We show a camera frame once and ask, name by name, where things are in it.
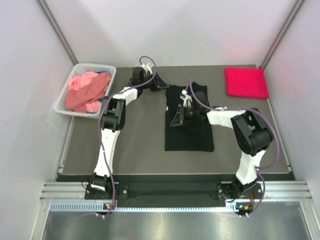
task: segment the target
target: white plastic basket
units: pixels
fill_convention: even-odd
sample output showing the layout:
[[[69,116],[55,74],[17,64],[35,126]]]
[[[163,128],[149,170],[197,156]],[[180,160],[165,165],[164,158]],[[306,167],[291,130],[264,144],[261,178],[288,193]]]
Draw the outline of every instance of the white plastic basket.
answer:
[[[73,67],[68,79],[66,80],[60,92],[60,95],[54,104],[54,110],[60,114],[97,119],[99,117],[100,110],[96,113],[81,113],[81,112],[75,112],[67,109],[66,98],[69,91],[69,86],[68,86],[69,79],[75,78],[77,76],[82,76],[86,72],[107,72],[111,75],[111,80],[110,80],[108,89],[106,90],[106,93],[105,93],[105,95],[107,96],[110,93],[110,90],[114,83],[116,71],[117,69],[114,66],[108,66],[103,64],[78,63]]]

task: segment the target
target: white enclosure wall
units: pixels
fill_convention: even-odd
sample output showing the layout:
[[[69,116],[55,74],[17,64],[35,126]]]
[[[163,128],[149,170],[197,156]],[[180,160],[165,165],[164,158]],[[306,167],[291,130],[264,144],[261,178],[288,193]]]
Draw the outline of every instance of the white enclosure wall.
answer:
[[[297,176],[320,211],[320,1],[307,0],[271,62],[266,79]]]
[[[0,239],[28,239],[68,117],[53,110],[72,63],[34,0],[0,4]]]
[[[46,0],[79,62],[260,65],[295,0]]]

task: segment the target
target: robotic arm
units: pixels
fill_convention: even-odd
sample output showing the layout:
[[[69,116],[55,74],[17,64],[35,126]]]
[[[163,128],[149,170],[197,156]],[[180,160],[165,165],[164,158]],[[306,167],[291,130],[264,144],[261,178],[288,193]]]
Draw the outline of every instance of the robotic arm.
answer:
[[[108,97],[103,100],[102,106],[109,100],[109,105],[101,118],[101,141],[104,149],[102,146],[100,147],[98,162],[90,180],[90,187],[100,190],[99,192],[106,192],[108,196],[113,190],[109,181],[110,172],[111,174],[113,172],[112,161],[116,141],[126,121],[126,106],[139,98],[144,89],[157,92],[170,87],[157,73],[150,81],[152,76],[149,65],[135,67],[128,86],[120,93],[113,95],[110,100]],[[196,92],[195,96],[209,106],[203,92]],[[183,104],[178,106],[177,113],[170,123],[171,127],[190,125],[193,120],[198,122],[200,120],[204,124],[219,125],[234,130],[238,146],[241,149],[240,165],[231,185],[219,191],[221,198],[224,200],[236,199],[250,194],[257,184],[256,168],[260,166],[262,157],[269,144],[274,140],[274,136],[265,121],[251,111],[224,111],[224,108],[217,106],[214,107],[216,110],[207,110],[197,101],[193,101],[193,97],[188,95],[186,90],[182,91],[180,98],[183,100]]]
[[[144,84],[148,82],[153,76],[151,67],[152,66],[150,66],[149,64],[143,64],[141,67],[133,68],[132,78],[129,80],[128,86],[120,91],[120,93],[112,97],[106,111],[102,115],[101,141],[103,143],[104,149],[102,146],[100,146],[98,162],[90,181],[90,186],[93,189],[106,192],[110,191],[110,184],[108,182],[110,173],[108,171],[106,161],[112,173],[112,165],[117,138],[126,121],[126,106],[132,101],[139,98],[144,89],[150,89],[152,92],[157,92],[170,87],[159,77],[157,73],[155,74],[155,77],[152,81],[150,81],[148,84]],[[103,99],[102,109],[107,100],[108,97],[105,97]]]
[[[196,97],[209,106],[203,92],[196,92]],[[222,107],[214,107],[216,110],[208,110],[199,105],[183,90],[181,95],[183,104],[178,106],[177,113],[171,122],[171,126],[184,126],[192,124],[194,119],[203,123],[219,125],[234,130],[234,134],[241,149],[239,168],[232,182],[232,192],[237,197],[246,196],[257,183],[256,168],[260,166],[262,157],[274,140],[268,125],[255,113],[244,110],[224,111]]]

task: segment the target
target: gray table surface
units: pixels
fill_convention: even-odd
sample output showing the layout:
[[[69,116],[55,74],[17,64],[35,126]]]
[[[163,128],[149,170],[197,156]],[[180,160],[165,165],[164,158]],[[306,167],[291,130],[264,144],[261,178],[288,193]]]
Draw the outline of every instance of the gray table surface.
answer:
[[[272,123],[265,99],[230,97],[226,94],[225,68],[231,66],[158,67],[159,76],[170,85],[186,86],[191,77],[207,85],[211,106],[256,107]],[[255,68],[254,65],[232,67]],[[132,76],[132,68],[117,68],[112,92],[120,91]],[[113,158],[114,174],[228,174],[239,167],[241,151],[232,129],[213,126],[214,152],[165,151],[165,90],[143,94],[126,108],[126,122],[118,137]],[[77,117],[70,139],[63,174],[92,174],[98,161],[97,120]],[[270,164],[276,147],[272,143],[261,166]],[[281,150],[278,163],[265,173],[288,173]]]

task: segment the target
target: red towel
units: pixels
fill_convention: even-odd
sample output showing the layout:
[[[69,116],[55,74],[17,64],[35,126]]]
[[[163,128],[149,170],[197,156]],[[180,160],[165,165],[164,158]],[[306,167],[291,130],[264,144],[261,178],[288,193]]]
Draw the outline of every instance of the red towel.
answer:
[[[269,92],[263,69],[227,67],[226,93],[232,97],[268,99]]]

